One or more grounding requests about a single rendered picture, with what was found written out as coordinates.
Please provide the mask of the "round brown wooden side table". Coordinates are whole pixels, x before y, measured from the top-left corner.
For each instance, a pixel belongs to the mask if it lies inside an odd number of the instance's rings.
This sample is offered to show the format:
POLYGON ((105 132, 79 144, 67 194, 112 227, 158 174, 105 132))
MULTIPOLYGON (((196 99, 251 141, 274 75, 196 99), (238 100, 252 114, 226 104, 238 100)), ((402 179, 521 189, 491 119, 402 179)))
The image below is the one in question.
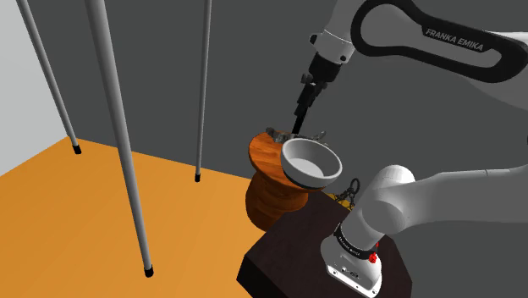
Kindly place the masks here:
POLYGON ((286 212, 301 209, 309 193, 322 190, 302 188, 286 177, 280 160, 282 146, 265 132, 249 144, 249 159, 256 172, 246 191, 245 208, 250 221, 263 231, 269 230, 286 212))

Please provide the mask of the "white bowl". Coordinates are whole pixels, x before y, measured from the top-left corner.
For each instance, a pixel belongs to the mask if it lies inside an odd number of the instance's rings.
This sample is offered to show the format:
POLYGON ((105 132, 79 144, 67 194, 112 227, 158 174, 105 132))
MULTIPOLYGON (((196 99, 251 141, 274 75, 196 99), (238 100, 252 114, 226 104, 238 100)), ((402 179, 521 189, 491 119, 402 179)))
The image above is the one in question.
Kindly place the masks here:
POLYGON ((284 142, 280 162, 287 178, 306 189, 324 188, 343 171, 343 164, 334 151, 304 138, 284 142))

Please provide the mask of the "grey metal tool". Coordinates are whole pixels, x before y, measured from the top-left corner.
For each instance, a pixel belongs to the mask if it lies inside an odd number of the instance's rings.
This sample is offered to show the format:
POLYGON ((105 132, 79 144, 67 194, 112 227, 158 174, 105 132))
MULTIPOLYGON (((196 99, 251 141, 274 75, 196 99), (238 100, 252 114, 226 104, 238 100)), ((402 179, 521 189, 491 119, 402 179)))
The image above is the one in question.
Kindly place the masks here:
POLYGON ((306 136, 306 135, 300 135, 300 134, 294 134, 289 132, 283 132, 279 130, 275 130, 273 127, 267 127, 266 133, 272 138, 272 140, 276 143, 283 144, 286 141, 293 140, 293 139, 307 139, 312 140, 315 142, 318 142, 324 146, 327 145, 327 143, 323 142, 322 139, 326 136, 327 132, 322 131, 316 135, 313 136, 306 136))

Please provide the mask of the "grey pole-legged furniture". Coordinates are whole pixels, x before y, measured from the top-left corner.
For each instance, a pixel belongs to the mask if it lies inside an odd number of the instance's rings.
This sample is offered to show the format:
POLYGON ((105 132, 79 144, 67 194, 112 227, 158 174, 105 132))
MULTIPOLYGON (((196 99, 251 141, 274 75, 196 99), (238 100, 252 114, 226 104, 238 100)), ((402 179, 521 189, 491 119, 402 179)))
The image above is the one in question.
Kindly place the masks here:
MULTIPOLYGON (((63 103, 63 99, 58 88, 58 83, 52 72, 51 64, 43 46, 43 42, 41 40, 33 14, 30 10, 30 4, 28 0, 15 1, 25 23, 31 43, 36 51, 36 56, 41 65, 48 87, 52 93, 52 98, 58 109, 59 117, 63 123, 63 127, 72 143, 74 152, 76 154, 80 154, 80 145, 75 136, 67 109, 63 103)), ((145 276, 150 278, 154 274, 154 269, 151 262, 151 255, 149 252, 148 240, 146 236, 146 228, 140 204, 140 194, 135 176, 131 145, 129 142, 129 132, 126 124, 123 100, 121 97, 118 71, 113 51, 113 43, 107 17, 106 4, 105 0, 84 0, 84 3, 91 29, 92 40, 95 45, 96 58, 102 77, 103 89, 107 99, 107 106, 113 126, 113 133, 117 142, 119 160, 124 175, 129 205, 134 220, 135 232, 139 242, 144 272, 145 276)), ((195 162, 196 183, 201 181, 211 16, 212 0, 204 0, 201 49, 201 88, 195 162)))

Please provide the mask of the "dark robot stand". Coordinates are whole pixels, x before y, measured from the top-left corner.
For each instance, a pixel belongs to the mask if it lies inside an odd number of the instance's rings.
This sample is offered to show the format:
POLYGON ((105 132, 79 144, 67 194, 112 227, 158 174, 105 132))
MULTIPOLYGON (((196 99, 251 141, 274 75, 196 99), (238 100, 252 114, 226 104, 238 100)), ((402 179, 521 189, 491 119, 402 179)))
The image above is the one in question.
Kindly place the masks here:
POLYGON ((372 229, 360 211, 349 211, 318 191, 298 211, 285 213, 246 253, 237 281, 252 298, 365 298, 331 276, 321 253, 339 257, 333 231, 341 223, 346 240, 361 249, 375 244, 382 285, 374 298, 411 298, 412 281, 394 241, 372 229))

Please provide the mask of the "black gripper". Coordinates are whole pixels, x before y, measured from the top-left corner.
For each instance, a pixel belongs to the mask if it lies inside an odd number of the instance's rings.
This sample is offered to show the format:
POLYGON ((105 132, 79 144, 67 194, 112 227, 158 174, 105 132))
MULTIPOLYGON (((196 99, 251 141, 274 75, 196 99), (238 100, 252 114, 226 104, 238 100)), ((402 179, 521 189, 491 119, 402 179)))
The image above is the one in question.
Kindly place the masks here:
POLYGON ((311 107, 320 93, 327 88, 327 83, 335 81, 341 67, 341 63, 331 62, 321 56, 319 52, 315 53, 308 68, 308 72, 312 77, 312 81, 316 83, 304 84, 299 99, 297 100, 298 106, 294 111, 296 120, 292 129, 293 134, 299 134, 308 108, 311 107))

